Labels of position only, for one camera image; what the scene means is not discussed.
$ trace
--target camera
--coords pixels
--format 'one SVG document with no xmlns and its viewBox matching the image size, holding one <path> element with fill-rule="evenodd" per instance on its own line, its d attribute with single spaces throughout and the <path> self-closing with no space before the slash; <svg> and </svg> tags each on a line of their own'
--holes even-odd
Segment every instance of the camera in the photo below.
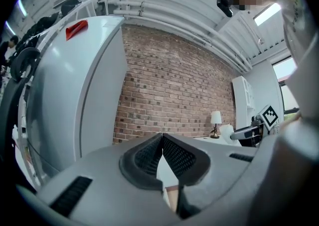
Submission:
<svg viewBox="0 0 319 226">
<path fill-rule="evenodd" d="M 227 0 L 217 0 L 217 6 L 224 12 L 224 14 L 231 18 L 233 16 L 232 10 L 230 10 L 230 6 L 228 5 Z"/>
</svg>

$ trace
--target ceiling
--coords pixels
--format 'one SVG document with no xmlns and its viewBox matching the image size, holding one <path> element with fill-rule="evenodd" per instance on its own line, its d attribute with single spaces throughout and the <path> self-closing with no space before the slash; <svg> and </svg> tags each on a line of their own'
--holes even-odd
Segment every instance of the ceiling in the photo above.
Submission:
<svg viewBox="0 0 319 226">
<path fill-rule="evenodd" d="M 23 18 L 16 7 L 8 22 L 19 36 L 23 36 L 41 17 L 56 12 L 52 8 L 54 1 L 22 0 L 28 16 Z M 262 9 L 234 12 L 234 16 L 228 18 L 217 7 L 216 0 L 118 1 L 133 2 L 131 5 L 117 5 L 114 12 L 124 15 L 127 23 L 182 36 L 218 55 L 241 73 L 286 50 L 280 12 L 257 26 L 253 17 Z"/>
</svg>

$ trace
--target white cabinet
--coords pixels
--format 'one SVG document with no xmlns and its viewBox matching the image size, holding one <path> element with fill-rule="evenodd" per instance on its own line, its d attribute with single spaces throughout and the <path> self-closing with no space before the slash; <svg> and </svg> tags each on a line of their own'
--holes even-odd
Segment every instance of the white cabinet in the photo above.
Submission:
<svg viewBox="0 0 319 226">
<path fill-rule="evenodd" d="M 63 27 L 47 47 L 27 102 L 28 141 L 58 171 L 112 145 L 128 69 L 121 31 L 124 18 L 96 16 L 87 21 L 87 29 L 68 41 L 65 29 L 75 23 Z"/>
<path fill-rule="evenodd" d="M 250 126 L 255 113 L 254 93 L 252 86 L 240 76 L 233 79 L 236 104 L 236 129 Z"/>
</svg>

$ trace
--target lamp shade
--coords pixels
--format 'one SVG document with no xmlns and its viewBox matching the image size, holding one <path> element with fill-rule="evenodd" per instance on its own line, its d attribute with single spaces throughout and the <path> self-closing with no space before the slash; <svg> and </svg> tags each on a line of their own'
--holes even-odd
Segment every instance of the lamp shade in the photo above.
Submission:
<svg viewBox="0 0 319 226">
<path fill-rule="evenodd" d="M 220 111 L 215 111 L 215 112 L 211 113 L 210 123 L 212 123 L 212 124 L 222 123 Z"/>
</svg>

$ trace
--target red tag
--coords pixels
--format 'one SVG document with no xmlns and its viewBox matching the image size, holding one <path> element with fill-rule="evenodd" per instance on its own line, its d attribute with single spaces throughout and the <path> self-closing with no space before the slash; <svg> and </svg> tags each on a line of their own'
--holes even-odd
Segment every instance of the red tag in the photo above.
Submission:
<svg viewBox="0 0 319 226">
<path fill-rule="evenodd" d="M 73 37 L 76 33 L 78 33 L 81 29 L 88 27 L 88 21 L 79 21 L 76 24 L 74 24 L 71 27 L 66 28 L 65 34 L 66 34 L 66 41 L 69 40 L 71 37 Z"/>
</svg>

